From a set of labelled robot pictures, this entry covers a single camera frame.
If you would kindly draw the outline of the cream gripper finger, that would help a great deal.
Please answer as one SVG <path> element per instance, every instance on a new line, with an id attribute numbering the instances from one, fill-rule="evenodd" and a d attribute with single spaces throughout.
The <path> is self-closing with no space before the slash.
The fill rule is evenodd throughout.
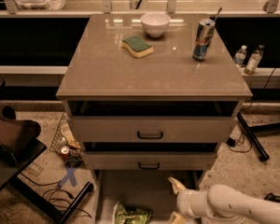
<path id="1" fill-rule="evenodd" d="M 179 180 L 177 180 L 171 176 L 168 178 L 168 180 L 172 184 L 172 189 L 173 189 L 174 194 L 178 195 L 183 190 L 186 189 L 186 187 Z"/>
<path id="2" fill-rule="evenodd" d="M 186 219 L 179 213 L 173 212 L 169 218 L 169 224 L 186 224 Z"/>

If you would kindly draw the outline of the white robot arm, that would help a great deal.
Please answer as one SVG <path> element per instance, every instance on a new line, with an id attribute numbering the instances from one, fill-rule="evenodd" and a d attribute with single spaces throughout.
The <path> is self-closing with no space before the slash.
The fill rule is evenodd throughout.
<path id="1" fill-rule="evenodd" d="M 187 189 L 180 181 L 168 178 L 177 196 L 177 211 L 169 224 L 199 224 L 202 217 L 222 224 L 243 224 L 244 218 L 259 224 L 280 224 L 280 203 L 243 194 L 226 185 L 214 185 L 209 190 Z"/>

